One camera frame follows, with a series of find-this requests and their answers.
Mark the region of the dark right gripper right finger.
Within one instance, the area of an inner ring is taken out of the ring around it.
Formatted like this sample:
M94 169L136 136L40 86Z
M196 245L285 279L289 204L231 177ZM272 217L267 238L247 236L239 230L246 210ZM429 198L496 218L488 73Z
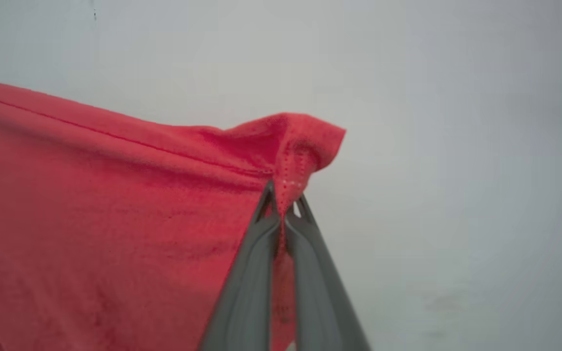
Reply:
M287 210L285 232L288 252L294 260L297 349L370 351L305 195Z

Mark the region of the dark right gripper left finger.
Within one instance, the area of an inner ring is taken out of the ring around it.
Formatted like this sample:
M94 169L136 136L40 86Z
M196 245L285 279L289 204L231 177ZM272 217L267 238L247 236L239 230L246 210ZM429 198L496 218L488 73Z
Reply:
M264 187L201 338L200 351L269 351L274 257L281 231L274 182Z

